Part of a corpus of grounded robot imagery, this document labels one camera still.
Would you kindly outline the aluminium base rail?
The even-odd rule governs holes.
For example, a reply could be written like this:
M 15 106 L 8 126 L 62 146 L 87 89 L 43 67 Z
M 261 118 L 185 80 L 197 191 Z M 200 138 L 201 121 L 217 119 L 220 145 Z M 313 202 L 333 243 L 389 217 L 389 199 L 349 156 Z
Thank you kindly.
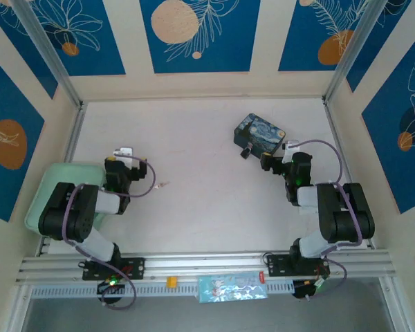
M 168 277 L 194 281 L 200 275 L 224 275 L 264 271 L 268 274 L 267 258 L 262 252 L 220 252 L 196 254 L 145 254 L 145 263 L 138 270 L 143 282 L 165 282 Z M 79 254 L 25 257 L 16 276 L 20 285 L 82 283 Z M 347 270 L 347 276 L 394 277 L 396 269 L 387 250 L 340 250 L 327 255 Z

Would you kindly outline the black base plate of right arm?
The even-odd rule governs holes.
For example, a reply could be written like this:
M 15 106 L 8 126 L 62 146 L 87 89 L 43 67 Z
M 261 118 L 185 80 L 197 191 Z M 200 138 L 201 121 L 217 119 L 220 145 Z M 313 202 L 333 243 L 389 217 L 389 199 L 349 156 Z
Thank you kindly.
M 289 255 L 267 255 L 270 277 L 325 277 L 330 275 L 330 268 L 323 259 L 300 257 L 294 260 Z

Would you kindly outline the starry night tin box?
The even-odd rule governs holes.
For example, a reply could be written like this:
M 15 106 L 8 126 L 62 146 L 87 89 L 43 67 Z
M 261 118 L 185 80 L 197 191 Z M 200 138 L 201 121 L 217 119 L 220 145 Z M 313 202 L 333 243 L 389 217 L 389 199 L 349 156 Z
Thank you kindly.
M 286 132 L 254 113 L 249 113 L 234 129 L 234 144 L 245 148 L 252 143 L 251 155 L 260 158 L 263 153 L 274 154 L 281 146 Z

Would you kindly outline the black base plate of left arm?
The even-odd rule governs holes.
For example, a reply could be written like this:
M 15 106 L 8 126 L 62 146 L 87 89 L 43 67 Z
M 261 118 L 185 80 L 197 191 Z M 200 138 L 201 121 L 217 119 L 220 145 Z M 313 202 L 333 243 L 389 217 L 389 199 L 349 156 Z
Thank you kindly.
M 110 264 L 131 280 L 143 279 L 145 258 L 120 258 L 111 261 Z M 84 281 L 104 281 L 112 277 L 120 279 L 119 273 L 94 261 L 81 261 L 78 266 L 82 269 L 82 279 Z

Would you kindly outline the light blue patterned packet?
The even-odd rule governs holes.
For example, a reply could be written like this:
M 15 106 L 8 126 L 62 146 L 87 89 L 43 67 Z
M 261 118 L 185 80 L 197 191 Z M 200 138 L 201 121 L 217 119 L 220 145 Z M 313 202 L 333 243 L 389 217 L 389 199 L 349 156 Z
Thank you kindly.
M 198 299 L 202 304 L 266 299 L 266 285 L 259 272 L 208 275 L 198 279 Z

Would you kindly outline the aluminium corner post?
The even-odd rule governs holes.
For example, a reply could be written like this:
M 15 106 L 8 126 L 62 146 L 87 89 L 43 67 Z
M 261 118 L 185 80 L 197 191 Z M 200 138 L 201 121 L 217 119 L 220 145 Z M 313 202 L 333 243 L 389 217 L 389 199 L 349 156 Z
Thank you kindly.
M 339 86 L 346 79 L 348 72 L 353 66 L 353 63 L 364 46 L 370 32 L 374 28 L 386 3 L 387 0 L 369 0 L 367 2 L 367 8 L 362 14 L 347 48 L 344 51 L 340 62 L 336 66 L 335 73 L 333 74 L 329 86 L 323 95 L 322 99 L 324 106 L 328 107 L 330 105 Z
M 40 24 L 36 14 L 33 12 L 26 0 L 9 1 L 12 9 L 20 20 L 22 26 L 25 28 L 29 38 L 37 48 L 37 51 L 42 56 L 50 72 L 63 88 L 66 96 L 71 101 L 73 106 L 77 110 L 80 110 L 82 108 L 83 101 L 75 90 L 63 62 L 50 42 L 50 39 Z

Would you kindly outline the mint green pouch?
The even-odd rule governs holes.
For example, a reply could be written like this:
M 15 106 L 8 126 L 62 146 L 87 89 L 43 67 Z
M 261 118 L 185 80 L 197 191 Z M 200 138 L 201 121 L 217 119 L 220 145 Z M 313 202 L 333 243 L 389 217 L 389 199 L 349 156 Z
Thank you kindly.
M 24 219 L 25 226 L 41 235 L 39 218 L 59 182 L 79 185 L 86 183 L 102 187 L 105 181 L 105 170 L 99 164 L 90 163 L 54 163 L 44 173 L 41 183 Z

